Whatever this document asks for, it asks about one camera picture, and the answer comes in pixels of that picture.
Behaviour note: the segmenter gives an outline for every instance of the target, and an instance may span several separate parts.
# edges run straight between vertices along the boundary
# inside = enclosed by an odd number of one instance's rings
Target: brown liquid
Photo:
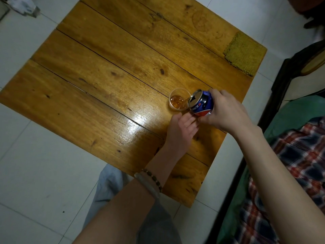
[[[184,99],[181,96],[175,95],[170,98],[172,106],[178,110],[186,108],[188,99]]]

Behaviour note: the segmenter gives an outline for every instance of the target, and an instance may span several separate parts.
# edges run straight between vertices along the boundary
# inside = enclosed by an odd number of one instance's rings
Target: plastic cup
[[[173,110],[177,110],[177,111],[183,111],[189,108],[189,103],[188,103],[188,99],[191,96],[191,94],[189,93],[188,90],[184,89],[184,88],[176,88],[174,90],[172,90],[172,92],[169,95],[169,106],[173,109]],[[178,108],[176,108],[175,106],[173,106],[172,102],[172,98],[176,97],[176,99],[183,99],[183,105],[179,106]]]

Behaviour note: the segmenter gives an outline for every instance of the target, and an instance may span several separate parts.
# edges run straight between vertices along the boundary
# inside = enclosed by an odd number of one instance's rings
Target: woven mat
[[[242,32],[237,32],[224,51],[225,59],[244,73],[254,76],[266,48]]]

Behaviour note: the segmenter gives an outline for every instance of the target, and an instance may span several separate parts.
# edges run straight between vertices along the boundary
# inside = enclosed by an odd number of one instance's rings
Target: hand
[[[173,115],[168,126],[165,146],[180,159],[188,151],[198,129],[198,122],[192,113]]]
[[[210,93],[214,102],[213,110],[211,114],[200,117],[200,123],[213,125],[232,136],[254,126],[245,107],[233,95],[216,89],[211,89]]]

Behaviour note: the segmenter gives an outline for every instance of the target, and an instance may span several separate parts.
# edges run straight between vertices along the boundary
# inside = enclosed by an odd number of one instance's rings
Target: can lid
[[[199,102],[199,100],[201,99],[201,96],[202,96],[202,90],[201,89],[195,91],[189,97],[189,107],[192,108],[193,106],[195,106]]]

